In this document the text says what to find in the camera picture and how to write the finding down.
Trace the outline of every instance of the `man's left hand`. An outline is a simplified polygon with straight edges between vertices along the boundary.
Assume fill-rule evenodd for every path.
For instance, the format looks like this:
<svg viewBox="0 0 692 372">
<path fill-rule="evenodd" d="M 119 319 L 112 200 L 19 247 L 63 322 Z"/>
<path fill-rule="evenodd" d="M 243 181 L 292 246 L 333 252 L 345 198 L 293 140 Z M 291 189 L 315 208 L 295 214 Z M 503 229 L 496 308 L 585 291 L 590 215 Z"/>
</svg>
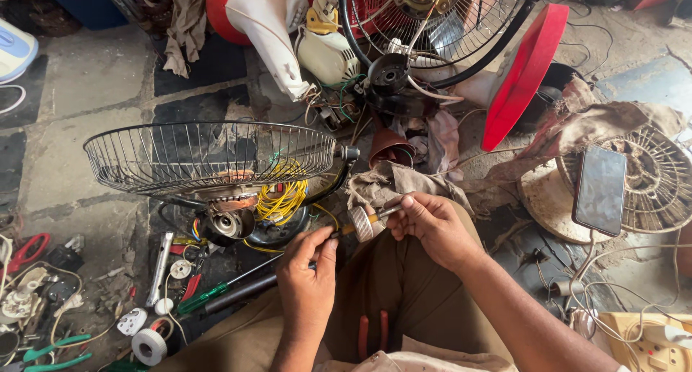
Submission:
<svg viewBox="0 0 692 372">
<path fill-rule="evenodd" d="M 286 246 L 276 270 L 284 308 L 284 337 L 289 341 L 322 340 L 336 289 L 337 240 L 328 240 L 333 227 L 296 236 Z M 316 261 L 315 270 L 308 268 Z"/>
</svg>

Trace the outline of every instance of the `blue container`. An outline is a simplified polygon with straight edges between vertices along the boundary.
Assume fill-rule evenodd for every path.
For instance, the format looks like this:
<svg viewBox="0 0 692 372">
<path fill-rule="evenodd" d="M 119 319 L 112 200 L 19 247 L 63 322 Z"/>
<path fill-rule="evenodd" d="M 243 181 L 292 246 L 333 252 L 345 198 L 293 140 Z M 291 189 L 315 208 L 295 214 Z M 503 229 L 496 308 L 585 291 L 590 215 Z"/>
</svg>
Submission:
<svg viewBox="0 0 692 372">
<path fill-rule="evenodd" d="M 89 30 L 124 26 L 127 19 L 111 0 L 56 0 Z"/>
</svg>

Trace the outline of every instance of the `green pliers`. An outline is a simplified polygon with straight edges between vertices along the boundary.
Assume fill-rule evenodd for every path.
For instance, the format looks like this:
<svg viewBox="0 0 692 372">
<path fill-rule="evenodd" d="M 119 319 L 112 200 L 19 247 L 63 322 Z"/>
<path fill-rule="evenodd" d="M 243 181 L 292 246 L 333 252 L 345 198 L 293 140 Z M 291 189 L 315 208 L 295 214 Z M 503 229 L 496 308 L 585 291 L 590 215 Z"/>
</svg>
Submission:
<svg viewBox="0 0 692 372">
<path fill-rule="evenodd" d="M 57 341 L 56 345 L 69 345 L 75 342 L 85 341 L 91 338 L 91 334 L 76 335 L 74 337 L 68 337 L 63 340 Z M 24 354 L 24 358 L 20 362 L 14 362 L 7 367 L 0 368 L 2 372 L 45 372 L 45 371 L 58 371 L 59 369 L 72 367 L 73 365 L 79 364 L 85 359 L 91 357 L 91 353 L 86 355 L 81 355 L 78 358 L 72 359 L 70 361 L 61 362 L 60 364 L 48 364 L 48 365 L 32 365 L 30 367 L 26 366 L 26 363 L 36 360 L 37 358 L 47 355 L 48 353 L 55 350 L 56 347 L 53 345 L 48 345 L 41 350 L 29 349 Z"/>
</svg>

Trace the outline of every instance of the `red scissors handle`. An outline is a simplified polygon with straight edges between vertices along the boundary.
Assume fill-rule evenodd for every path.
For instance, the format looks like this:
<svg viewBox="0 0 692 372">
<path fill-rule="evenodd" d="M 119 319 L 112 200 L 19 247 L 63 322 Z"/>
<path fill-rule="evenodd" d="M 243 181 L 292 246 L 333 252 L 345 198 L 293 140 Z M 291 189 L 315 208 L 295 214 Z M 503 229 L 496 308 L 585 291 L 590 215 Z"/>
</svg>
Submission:
<svg viewBox="0 0 692 372">
<path fill-rule="evenodd" d="M 41 239 L 43 241 L 41 242 L 41 245 L 36 253 L 34 253 L 31 257 L 26 257 L 26 253 L 29 251 L 29 248 Z M 26 264 L 29 261 L 34 261 L 41 253 L 43 253 L 44 249 L 46 249 L 46 245 L 48 245 L 49 242 L 50 234 L 48 233 L 41 233 L 31 237 L 31 239 L 14 254 L 14 258 L 7 265 L 7 273 L 11 274 L 12 272 L 16 272 L 19 270 L 19 267 L 21 267 L 22 264 Z"/>
</svg>

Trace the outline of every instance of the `fingernail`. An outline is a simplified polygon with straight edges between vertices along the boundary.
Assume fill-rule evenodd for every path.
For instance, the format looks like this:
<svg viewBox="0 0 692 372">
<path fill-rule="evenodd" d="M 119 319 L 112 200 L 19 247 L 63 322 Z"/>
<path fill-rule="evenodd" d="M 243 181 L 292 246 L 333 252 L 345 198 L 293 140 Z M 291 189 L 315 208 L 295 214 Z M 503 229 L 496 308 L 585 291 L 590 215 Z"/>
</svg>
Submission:
<svg viewBox="0 0 692 372">
<path fill-rule="evenodd" d="M 413 206 L 413 198 L 411 196 L 405 196 L 402 199 L 402 207 L 411 207 Z"/>
</svg>

